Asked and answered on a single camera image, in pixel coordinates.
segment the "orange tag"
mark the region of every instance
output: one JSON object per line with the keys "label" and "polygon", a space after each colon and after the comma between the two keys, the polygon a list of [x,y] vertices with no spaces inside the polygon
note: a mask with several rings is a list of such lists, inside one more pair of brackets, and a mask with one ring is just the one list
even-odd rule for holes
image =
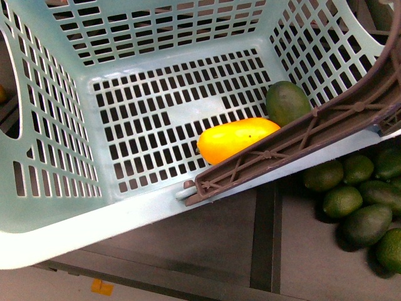
{"label": "orange tag", "polygon": [[94,279],[92,283],[91,291],[93,293],[99,293],[101,295],[111,296],[114,285],[103,283],[100,279]]}

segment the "yellow papaya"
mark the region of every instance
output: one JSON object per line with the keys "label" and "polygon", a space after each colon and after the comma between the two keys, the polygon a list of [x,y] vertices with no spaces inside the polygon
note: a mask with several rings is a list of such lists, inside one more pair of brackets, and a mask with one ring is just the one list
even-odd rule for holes
{"label": "yellow papaya", "polygon": [[261,117],[238,120],[205,130],[197,146],[208,163],[218,164],[279,129]]}

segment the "basket grid holes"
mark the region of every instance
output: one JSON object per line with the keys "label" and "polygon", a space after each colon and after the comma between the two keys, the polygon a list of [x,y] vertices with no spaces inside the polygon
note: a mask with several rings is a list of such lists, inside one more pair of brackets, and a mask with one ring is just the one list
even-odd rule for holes
{"label": "basket grid holes", "polygon": [[376,60],[360,51],[333,1],[290,1],[269,39],[289,79],[316,95],[312,106],[350,88]]}
{"label": "basket grid holes", "polygon": [[75,81],[19,16],[1,4],[23,54],[36,137],[26,158],[13,162],[17,195],[101,197]]}
{"label": "basket grid holes", "polygon": [[[267,116],[268,73],[255,49],[188,61],[95,83],[115,176],[121,193],[208,165],[196,152],[209,127]],[[173,125],[169,108],[220,101],[224,112]]]}
{"label": "basket grid holes", "polygon": [[193,1],[103,17],[96,1],[49,7],[86,66],[256,29],[266,0]]}

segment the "pile of avocados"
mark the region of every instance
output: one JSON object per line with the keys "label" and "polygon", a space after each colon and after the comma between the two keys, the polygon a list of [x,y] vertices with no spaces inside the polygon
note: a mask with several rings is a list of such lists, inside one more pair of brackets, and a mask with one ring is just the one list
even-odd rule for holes
{"label": "pile of avocados", "polygon": [[321,199],[324,214],[339,223],[355,248],[373,247],[378,262],[401,273],[401,146],[375,145],[302,172],[303,185]]}

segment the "avocado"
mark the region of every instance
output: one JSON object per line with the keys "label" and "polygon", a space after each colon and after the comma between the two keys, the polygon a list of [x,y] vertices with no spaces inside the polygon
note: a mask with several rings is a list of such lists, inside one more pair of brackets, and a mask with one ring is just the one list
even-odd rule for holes
{"label": "avocado", "polygon": [[389,183],[399,189],[401,189],[401,177],[393,177],[389,180]]}
{"label": "avocado", "polygon": [[369,180],[375,166],[367,156],[357,154],[346,158],[343,162],[343,168],[343,182],[353,186]]}
{"label": "avocado", "polygon": [[341,162],[331,160],[305,170],[303,184],[306,188],[320,193],[334,188],[341,182],[343,175]]}
{"label": "avocado", "polygon": [[401,228],[390,229],[376,247],[377,260],[389,271],[401,274]]}
{"label": "avocado", "polygon": [[300,87],[283,80],[269,87],[266,93],[266,110],[269,119],[283,127],[309,113],[311,105]]}
{"label": "avocado", "polygon": [[383,204],[360,208],[347,216],[342,232],[350,244],[372,246],[383,237],[392,221],[392,210]]}
{"label": "avocado", "polygon": [[385,204],[394,216],[401,216],[401,189],[386,182],[372,180],[363,182],[358,188],[366,204]]}
{"label": "avocado", "polygon": [[358,189],[352,186],[337,186],[328,191],[323,200],[323,211],[331,218],[343,218],[362,206]]}
{"label": "avocado", "polygon": [[387,181],[392,177],[401,176],[401,150],[390,147],[381,150],[375,160],[375,178]]}

